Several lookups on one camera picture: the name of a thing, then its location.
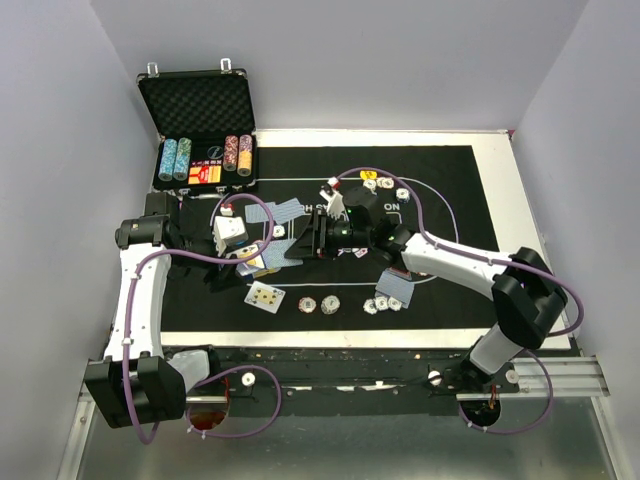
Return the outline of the blue playing card box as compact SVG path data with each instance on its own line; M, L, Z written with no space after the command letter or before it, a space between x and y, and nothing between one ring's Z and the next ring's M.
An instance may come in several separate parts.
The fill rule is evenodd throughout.
M259 249L259 244L250 244L228 253L226 257L228 259L231 259L231 258L245 259L253 255L254 253L256 253L258 249ZM280 267L268 268L262 256L256 256L255 258L247 262L242 262L240 264L237 264L235 266L235 269L236 269L236 273L240 277L251 277L251 278L259 278L269 274L275 274L281 270Z

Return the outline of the yellow big blind button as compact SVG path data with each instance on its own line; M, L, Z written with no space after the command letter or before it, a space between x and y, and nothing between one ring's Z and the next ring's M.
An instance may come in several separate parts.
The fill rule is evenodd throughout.
M361 170L359 172L359 176L363 181L368 181L368 180L375 181L378 178L377 172L372 170Z

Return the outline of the red triangular dealer button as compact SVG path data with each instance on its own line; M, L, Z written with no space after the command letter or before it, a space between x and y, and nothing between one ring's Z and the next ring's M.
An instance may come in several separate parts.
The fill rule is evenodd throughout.
M404 270L400 270L400 269L396 269L396 268L392 268L392 267L388 268L388 271L391 274L393 274L393 275L395 275L397 277L408 279L408 280L412 279L412 275L411 275L410 272L407 272L407 271L404 271Z

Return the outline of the blue backed card bottom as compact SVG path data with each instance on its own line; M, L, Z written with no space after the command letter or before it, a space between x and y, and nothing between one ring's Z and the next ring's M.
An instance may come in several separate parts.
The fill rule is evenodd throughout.
M403 308L408 308L414 293L414 284L405 283L380 283L376 286L376 291L387 297L398 300Z

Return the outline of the blue backed card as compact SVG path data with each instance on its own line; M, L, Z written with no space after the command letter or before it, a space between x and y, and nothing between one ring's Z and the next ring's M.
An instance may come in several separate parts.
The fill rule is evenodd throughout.
M270 214L269 204L265 208L259 204L248 204L244 207L244 219L248 224L268 223Z
M398 300L403 308L408 308L414 293L414 284L405 283L380 283L376 286L376 291L387 297Z

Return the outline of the blue poker chip stack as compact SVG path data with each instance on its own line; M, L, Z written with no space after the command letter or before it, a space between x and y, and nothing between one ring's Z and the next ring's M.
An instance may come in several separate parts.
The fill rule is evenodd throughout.
M369 315L379 312L393 311L399 312L403 308L401 301L394 297L377 296L367 299L363 304L363 311Z

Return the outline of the grey poker chip stack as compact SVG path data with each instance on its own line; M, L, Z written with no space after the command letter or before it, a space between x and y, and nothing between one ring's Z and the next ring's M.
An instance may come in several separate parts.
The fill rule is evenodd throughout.
M329 295L321 301L321 311L325 315L333 315L339 310L340 305L341 302L337 296Z

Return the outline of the red poker chip stack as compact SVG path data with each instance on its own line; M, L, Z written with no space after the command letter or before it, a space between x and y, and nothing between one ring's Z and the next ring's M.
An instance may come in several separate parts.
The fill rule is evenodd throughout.
M317 302L311 297L303 297L298 302L298 309L305 314L313 313L317 308Z

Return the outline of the blue backed card fan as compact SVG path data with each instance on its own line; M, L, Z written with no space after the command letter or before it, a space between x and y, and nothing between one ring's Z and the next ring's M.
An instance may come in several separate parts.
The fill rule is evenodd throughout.
M301 259L288 259L287 250L295 243L295 239L272 240L262 252L265 267L268 269L294 267L303 264Z

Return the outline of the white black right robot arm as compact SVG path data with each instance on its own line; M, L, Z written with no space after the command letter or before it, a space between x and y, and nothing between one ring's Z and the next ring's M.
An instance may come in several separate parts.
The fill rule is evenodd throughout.
M565 291L532 249L504 254L429 236L393 219L365 187L340 194L324 186L321 194L326 207L311 214L286 258L329 259L346 248L366 248L392 266L439 277L492 301L494 326L457 369L471 391L493 384L499 370L521 351L541 347L567 304Z

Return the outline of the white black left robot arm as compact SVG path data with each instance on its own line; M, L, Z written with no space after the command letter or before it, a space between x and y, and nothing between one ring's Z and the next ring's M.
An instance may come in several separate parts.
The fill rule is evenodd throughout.
M210 346L191 347L167 358L161 344L163 298L172 260L215 265L211 245L186 242L179 231L176 197L150 193L142 216L115 232L121 286L108 344L88 363L84 383L113 429L180 418L190 390L214 393L222 380Z

